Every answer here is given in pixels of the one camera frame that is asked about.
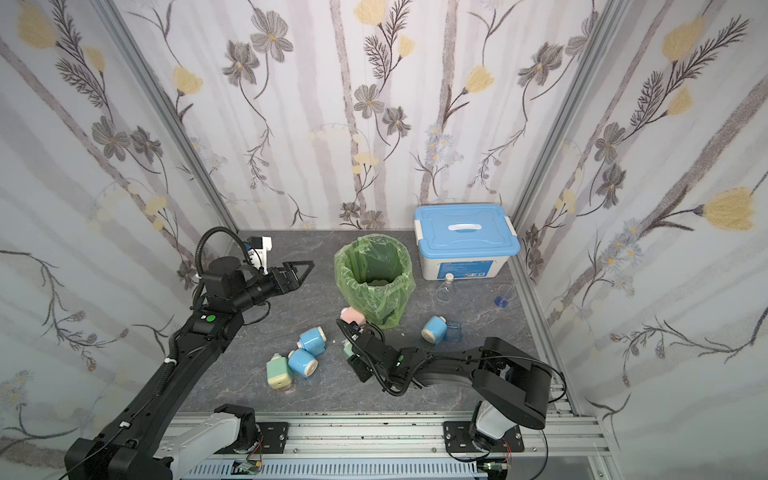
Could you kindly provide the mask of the green yellow pencil sharpener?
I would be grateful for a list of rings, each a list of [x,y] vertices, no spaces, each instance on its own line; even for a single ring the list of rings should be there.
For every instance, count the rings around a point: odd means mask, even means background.
[[[351,361],[357,356],[354,352],[354,345],[348,340],[344,342],[343,354],[346,361]]]

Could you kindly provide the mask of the blue sharpener with crank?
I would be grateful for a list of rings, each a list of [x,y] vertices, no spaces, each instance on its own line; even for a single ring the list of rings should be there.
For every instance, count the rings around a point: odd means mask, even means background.
[[[421,336],[431,345],[438,345],[444,340],[447,330],[447,321],[441,316],[433,316],[423,326]]]

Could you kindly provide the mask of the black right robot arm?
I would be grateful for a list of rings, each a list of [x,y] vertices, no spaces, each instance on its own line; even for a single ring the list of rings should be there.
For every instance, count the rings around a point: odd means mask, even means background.
[[[352,348],[352,368],[361,382],[373,378],[381,390],[401,397],[413,387],[470,387],[481,401],[465,428],[466,443],[476,451],[491,451],[516,427],[542,431],[552,380],[562,374],[497,337],[480,347],[433,352],[418,347],[396,349],[376,327],[341,318],[336,325]]]

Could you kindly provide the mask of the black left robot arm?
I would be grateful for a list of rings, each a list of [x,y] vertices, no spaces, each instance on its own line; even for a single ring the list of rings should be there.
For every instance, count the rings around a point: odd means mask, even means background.
[[[221,449],[258,443],[252,408],[223,406],[169,452],[161,449],[182,403],[245,326],[245,312],[298,290],[315,267],[312,260],[255,266],[256,254],[229,228],[213,227],[202,235],[194,255],[200,282],[190,317],[170,335],[162,364],[129,405],[96,437],[79,438],[69,447],[64,478],[180,479]]]

